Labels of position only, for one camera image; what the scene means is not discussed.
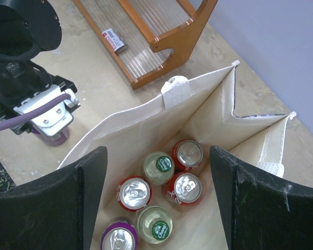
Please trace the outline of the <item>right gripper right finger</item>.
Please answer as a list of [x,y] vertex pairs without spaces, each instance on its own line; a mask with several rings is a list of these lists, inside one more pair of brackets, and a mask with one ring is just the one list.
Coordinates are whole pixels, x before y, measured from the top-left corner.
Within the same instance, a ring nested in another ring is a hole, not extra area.
[[209,159],[229,249],[313,249],[313,188],[219,146],[210,148]]

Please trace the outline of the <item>glass soda bottle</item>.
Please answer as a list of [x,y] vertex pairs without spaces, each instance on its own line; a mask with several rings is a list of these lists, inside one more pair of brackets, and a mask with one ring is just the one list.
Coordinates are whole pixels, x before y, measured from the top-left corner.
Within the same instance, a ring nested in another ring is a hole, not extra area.
[[158,205],[147,206],[136,215],[135,228],[139,236],[150,244],[165,242],[173,230],[170,213]]
[[165,152],[153,152],[143,161],[142,173],[148,181],[156,185],[167,183],[174,175],[175,164]]

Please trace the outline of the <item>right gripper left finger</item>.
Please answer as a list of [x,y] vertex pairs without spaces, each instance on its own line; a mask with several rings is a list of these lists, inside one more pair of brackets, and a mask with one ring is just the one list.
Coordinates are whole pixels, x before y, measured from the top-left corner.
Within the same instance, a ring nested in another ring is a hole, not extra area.
[[0,192],[0,249],[89,249],[107,170],[107,148]]

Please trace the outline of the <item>red cola can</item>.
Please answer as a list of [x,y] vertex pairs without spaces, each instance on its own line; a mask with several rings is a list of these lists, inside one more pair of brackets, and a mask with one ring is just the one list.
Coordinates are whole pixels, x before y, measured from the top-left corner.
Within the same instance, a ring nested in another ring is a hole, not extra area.
[[165,188],[165,195],[179,205],[195,203],[201,196],[202,184],[199,178],[190,172],[178,172]]
[[118,203],[127,211],[137,212],[151,201],[152,188],[141,176],[130,176],[121,181],[116,191]]
[[176,170],[193,171],[203,160],[203,150],[194,140],[180,140],[172,149],[172,159]]

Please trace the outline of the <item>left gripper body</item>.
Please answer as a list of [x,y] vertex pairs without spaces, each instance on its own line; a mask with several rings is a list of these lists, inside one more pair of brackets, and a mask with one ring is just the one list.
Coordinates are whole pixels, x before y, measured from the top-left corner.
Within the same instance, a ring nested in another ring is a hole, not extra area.
[[0,121],[13,119],[26,99],[36,93],[44,93],[52,86],[59,87],[59,94],[65,90],[78,92],[76,85],[63,77],[54,76],[32,61],[0,60]]

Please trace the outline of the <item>canvas tote bag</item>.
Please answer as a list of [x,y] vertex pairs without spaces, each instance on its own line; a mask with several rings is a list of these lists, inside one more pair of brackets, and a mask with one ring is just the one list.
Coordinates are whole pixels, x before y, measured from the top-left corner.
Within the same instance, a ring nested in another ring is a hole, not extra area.
[[236,67],[209,72],[193,79],[170,78],[154,99],[114,113],[92,128],[68,153],[68,165],[99,146],[108,152],[108,164],[91,248],[99,249],[101,237],[118,217],[134,220],[135,214],[119,205],[120,182],[142,172],[144,158],[152,152],[170,153],[180,140],[192,139],[203,149],[195,174],[203,184],[202,196],[193,205],[168,200],[159,186],[152,188],[151,203],[164,207],[174,228],[167,241],[153,245],[140,240],[139,249],[227,249],[209,163],[209,149],[218,145],[236,157],[282,177],[287,122],[295,113],[236,116]]

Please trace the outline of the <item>purple soda can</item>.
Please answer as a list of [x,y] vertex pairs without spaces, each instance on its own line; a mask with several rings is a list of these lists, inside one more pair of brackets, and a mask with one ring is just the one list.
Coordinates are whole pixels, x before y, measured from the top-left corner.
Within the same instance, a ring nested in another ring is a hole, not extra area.
[[136,250],[138,249],[138,243],[138,234],[131,220],[127,217],[116,217],[111,220],[104,230],[100,241],[100,249]]
[[45,137],[43,136],[36,128],[32,127],[31,132],[44,144],[48,146],[59,146],[65,143],[69,136],[70,130],[69,127],[66,127],[62,132],[53,137]]

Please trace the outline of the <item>glass soda bottle front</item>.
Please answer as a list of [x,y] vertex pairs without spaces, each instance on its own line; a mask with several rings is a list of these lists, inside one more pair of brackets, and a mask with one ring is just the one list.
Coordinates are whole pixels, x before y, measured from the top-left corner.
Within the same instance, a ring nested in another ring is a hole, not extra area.
[[147,206],[136,215],[135,228],[139,236],[150,244],[165,242],[173,230],[170,213],[158,205]]

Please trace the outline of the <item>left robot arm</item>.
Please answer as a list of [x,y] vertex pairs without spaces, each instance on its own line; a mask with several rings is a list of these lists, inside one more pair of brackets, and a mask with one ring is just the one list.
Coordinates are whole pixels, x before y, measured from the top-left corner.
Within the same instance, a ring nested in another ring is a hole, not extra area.
[[0,120],[17,116],[14,107],[53,84],[77,92],[73,82],[32,62],[61,41],[59,17],[48,1],[0,1]]

